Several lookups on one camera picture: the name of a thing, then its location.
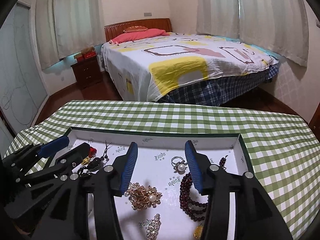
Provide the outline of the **green checkered tablecloth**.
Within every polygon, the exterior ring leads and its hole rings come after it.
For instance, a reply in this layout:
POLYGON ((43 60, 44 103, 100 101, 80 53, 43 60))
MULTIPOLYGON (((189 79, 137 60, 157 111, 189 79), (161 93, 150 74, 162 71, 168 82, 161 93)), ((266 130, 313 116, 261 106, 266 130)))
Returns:
POLYGON ((45 121, 16 135, 11 154, 45 143, 70 127, 126 132, 242 135, 253 169, 294 239, 319 213, 319 141, 296 116, 239 108, 130 101, 71 101, 45 121))

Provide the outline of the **gold round pendant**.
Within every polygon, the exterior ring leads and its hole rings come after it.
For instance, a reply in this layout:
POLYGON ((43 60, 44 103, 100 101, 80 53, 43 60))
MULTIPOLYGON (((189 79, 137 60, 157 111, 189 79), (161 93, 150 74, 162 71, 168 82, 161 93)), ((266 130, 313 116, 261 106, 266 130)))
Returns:
POLYGON ((204 221, 200 222, 193 231, 193 237, 195 239, 200 239, 202 235, 204 221))

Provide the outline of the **green white jewelry tray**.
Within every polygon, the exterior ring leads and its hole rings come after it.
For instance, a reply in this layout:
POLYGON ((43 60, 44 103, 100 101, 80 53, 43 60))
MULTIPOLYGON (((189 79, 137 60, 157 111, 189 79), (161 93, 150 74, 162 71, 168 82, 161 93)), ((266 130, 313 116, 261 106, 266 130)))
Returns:
POLYGON ((174 172, 173 163, 185 158, 185 142, 191 140, 197 152, 205 154, 211 164, 226 158, 226 171, 242 175, 253 167, 247 148, 240 134, 156 134, 115 132, 108 130, 71 128, 66 132, 69 145, 57 152, 50 161, 53 165, 59 157, 83 142, 97 150, 97 156, 108 155, 111 165, 117 156, 124 155, 132 142, 138 145, 138 157, 132 174, 132 183, 155 187, 162 194, 156 208, 132 209, 128 197, 114 199, 121 233, 124 239, 145 239, 146 228, 156 214, 161 226, 158 239, 194 239, 199 225, 180 208, 180 183, 183 174, 174 172))

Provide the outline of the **frosted glass wardrobe door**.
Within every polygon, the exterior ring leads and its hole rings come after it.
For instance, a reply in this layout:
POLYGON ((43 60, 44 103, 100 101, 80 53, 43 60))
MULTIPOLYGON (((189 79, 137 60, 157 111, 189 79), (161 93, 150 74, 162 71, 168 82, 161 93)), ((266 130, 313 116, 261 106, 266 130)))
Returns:
POLYGON ((33 56, 29 12, 16 3, 1 27, 1 110, 15 133, 31 126, 48 96, 33 56))

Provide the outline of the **bed with patterned sheet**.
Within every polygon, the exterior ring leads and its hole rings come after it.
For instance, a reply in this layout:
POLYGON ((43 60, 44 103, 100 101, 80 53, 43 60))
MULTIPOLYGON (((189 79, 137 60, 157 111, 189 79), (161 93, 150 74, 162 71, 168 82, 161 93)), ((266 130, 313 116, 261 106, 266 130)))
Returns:
POLYGON ((119 94, 129 101, 157 101, 187 85, 265 74, 278 64, 270 53, 235 39, 175 33, 108 42, 101 54, 119 94))

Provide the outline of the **white curtain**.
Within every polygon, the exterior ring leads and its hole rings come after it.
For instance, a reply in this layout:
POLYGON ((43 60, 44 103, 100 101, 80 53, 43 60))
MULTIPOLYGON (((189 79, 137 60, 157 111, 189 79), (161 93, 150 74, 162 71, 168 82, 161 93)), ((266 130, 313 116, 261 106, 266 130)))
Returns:
POLYGON ((197 33, 238 38, 306 67, 309 26, 303 0, 199 0, 197 33))
POLYGON ((40 65, 105 42, 101 0, 36 0, 35 30, 40 65))

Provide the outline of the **orange embroidered pillow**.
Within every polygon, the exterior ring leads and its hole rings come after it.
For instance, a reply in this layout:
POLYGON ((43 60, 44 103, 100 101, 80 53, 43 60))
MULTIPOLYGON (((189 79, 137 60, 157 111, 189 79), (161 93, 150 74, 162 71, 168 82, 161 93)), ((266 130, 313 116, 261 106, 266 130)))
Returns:
POLYGON ((137 25, 137 26, 130 26, 126 29, 124 29, 124 33, 135 33, 135 32, 142 32, 142 31, 146 31, 148 30, 147 27, 145 26, 141 26, 141 25, 137 25))

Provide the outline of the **right white curtain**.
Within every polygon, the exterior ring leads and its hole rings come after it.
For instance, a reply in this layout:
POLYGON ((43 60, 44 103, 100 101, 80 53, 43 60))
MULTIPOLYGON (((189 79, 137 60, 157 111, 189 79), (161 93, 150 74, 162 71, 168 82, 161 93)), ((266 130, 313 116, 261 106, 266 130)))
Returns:
POLYGON ((197 33, 238 38, 306 67, 309 26, 303 0, 199 0, 197 33))

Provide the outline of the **dark wooden nightstand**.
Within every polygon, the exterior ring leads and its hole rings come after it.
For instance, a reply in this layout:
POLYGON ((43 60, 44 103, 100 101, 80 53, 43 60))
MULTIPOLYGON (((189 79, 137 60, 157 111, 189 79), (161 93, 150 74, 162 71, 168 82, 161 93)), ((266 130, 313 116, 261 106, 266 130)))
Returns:
POLYGON ((97 57, 90 57, 84 61, 71 65, 76 85, 79 89, 92 86, 103 80, 97 57))

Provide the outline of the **small crystal brooch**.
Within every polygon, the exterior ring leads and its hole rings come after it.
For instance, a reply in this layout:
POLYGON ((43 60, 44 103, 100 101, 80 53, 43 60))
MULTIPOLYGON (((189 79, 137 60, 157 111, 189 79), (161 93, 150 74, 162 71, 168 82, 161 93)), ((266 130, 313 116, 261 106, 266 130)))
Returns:
POLYGON ((146 239, 156 240, 161 226, 161 216, 157 213, 146 228, 146 239))

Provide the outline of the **left white curtain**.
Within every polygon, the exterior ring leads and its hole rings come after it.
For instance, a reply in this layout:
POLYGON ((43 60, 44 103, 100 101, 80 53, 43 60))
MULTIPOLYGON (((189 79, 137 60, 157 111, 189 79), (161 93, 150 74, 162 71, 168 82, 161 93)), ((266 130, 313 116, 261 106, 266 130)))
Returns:
POLYGON ((101 0, 36 0, 35 30, 40 65, 105 42, 101 0))

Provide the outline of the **wooden headboard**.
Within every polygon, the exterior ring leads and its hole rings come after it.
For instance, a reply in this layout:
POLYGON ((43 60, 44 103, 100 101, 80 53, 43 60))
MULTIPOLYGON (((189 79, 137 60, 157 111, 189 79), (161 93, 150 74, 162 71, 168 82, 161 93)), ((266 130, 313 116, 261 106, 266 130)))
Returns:
POLYGON ((172 25, 169 18, 151 18, 115 23, 104 26, 106 41, 125 33, 125 30, 143 30, 143 29, 162 29, 166 32, 172 32, 172 25))

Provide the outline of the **red gold knot charm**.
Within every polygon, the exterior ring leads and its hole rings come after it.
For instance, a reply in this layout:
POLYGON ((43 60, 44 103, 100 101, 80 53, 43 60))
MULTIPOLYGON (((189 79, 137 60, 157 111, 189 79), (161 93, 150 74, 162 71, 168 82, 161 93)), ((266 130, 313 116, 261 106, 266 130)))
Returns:
POLYGON ((90 147, 89 154, 85 157, 81 163, 82 166, 89 164, 96 156, 97 150, 93 147, 90 147))

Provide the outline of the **red boxes on nightstand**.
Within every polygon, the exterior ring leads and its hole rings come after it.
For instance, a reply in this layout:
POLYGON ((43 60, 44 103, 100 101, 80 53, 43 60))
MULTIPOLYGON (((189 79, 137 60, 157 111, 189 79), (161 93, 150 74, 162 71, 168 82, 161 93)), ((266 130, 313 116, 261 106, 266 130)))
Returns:
POLYGON ((88 47, 74 55, 74 59, 77 62, 85 61, 89 58, 96 56, 96 51, 94 47, 88 47))

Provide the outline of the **pink pillow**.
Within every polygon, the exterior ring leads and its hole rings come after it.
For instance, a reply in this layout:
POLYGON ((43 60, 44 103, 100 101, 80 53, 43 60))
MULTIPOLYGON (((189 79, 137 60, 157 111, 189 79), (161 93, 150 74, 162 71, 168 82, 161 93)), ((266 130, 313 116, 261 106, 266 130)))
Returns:
POLYGON ((110 44, 121 44, 124 42, 137 41, 145 38, 153 38, 157 36, 169 36, 165 30, 162 29, 148 29, 146 31, 137 31, 132 33, 123 33, 118 35, 117 37, 109 40, 110 44))

